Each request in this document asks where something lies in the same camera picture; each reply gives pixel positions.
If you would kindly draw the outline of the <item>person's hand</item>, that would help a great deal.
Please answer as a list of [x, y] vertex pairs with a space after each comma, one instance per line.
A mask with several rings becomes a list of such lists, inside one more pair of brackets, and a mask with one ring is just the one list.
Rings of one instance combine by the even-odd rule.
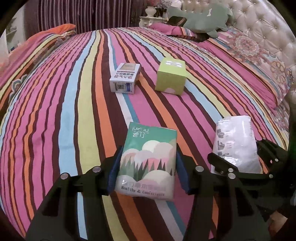
[[270, 218], [271, 218], [271, 223], [269, 225], [269, 228], [274, 232], [278, 232], [287, 221], [287, 218], [277, 211], [274, 212], [270, 216]]

